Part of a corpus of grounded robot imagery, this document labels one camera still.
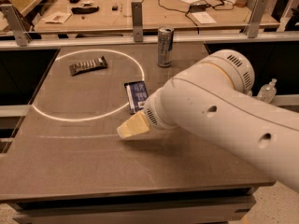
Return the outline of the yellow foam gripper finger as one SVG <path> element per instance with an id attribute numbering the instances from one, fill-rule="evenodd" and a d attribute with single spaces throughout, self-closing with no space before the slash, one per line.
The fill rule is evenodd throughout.
<path id="1" fill-rule="evenodd" d="M 143 111 L 138 111 L 117 128 L 120 138 L 128 138 L 150 130 L 150 124 L 147 121 Z"/>

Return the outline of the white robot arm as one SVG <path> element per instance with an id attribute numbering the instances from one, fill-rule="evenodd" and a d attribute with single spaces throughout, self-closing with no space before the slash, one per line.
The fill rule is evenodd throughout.
<path id="1" fill-rule="evenodd" d="M 223 49 L 171 77 L 126 120 L 121 138 L 180 127 L 299 191 L 299 114 L 249 95 L 254 71 Z"/>

